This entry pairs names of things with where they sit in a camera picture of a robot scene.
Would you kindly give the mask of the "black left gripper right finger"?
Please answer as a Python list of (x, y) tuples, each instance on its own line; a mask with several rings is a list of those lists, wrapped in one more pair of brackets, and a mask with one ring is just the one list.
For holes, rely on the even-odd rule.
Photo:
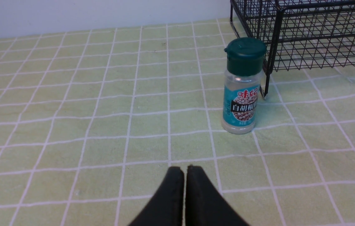
[(200, 166), (186, 175), (186, 226), (248, 226), (227, 203)]

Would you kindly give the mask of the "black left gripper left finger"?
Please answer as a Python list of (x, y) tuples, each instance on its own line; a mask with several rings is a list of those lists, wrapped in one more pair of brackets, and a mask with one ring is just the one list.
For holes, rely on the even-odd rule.
[(183, 222), (184, 173), (168, 168), (162, 183), (130, 226), (181, 226)]

